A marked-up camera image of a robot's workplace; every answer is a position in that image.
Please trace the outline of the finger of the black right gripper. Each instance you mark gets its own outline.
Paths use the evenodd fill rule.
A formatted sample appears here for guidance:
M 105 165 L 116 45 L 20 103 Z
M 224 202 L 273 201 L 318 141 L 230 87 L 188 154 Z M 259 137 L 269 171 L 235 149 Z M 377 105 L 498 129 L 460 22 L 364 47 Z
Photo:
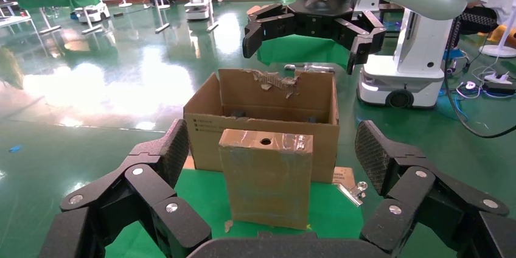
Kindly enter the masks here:
M 249 9 L 242 40 L 243 56 L 251 58 L 264 41 L 296 34 L 297 23 L 296 14 L 287 5 L 275 3 Z
M 386 28 L 370 11 L 358 14 L 355 20 L 334 19 L 333 39 L 349 51 L 346 73 L 351 75 L 356 65 L 364 65 L 370 54 L 382 49 Z

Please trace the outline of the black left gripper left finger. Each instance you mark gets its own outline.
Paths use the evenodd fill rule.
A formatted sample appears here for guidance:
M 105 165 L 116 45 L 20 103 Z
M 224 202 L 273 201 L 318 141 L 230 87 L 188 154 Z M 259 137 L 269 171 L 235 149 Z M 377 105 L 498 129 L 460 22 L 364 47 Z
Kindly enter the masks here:
M 137 144 L 121 165 L 61 202 L 40 257 L 104 257 L 138 222 L 166 257 L 187 257 L 212 237 L 211 227 L 175 190 L 189 154 L 186 122 Z

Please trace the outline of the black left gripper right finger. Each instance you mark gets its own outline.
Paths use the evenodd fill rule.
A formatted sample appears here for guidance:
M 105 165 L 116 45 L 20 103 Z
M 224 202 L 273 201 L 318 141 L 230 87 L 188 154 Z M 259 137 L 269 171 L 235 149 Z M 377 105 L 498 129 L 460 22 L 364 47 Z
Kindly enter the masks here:
M 382 202 L 360 238 L 397 257 L 417 224 L 458 257 L 514 257 L 515 220 L 495 197 L 441 172 L 417 147 L 360 122 L 355 154 Z

